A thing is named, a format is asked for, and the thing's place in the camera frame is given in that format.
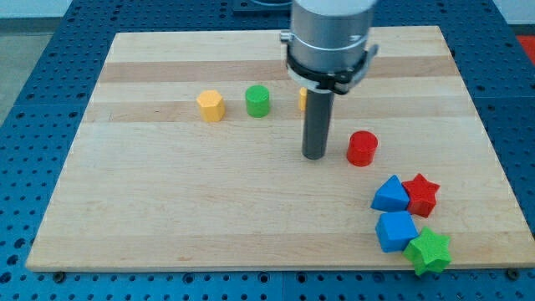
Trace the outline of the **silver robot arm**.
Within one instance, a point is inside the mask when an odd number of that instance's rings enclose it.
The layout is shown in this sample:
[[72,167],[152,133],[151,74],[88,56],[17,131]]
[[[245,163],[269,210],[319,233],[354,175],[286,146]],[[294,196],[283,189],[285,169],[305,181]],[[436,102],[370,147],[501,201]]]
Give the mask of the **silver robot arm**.
[[376,0],[293,0],[288,75],[319,94],[347,94],[367,74],[379,46],[366,47]]

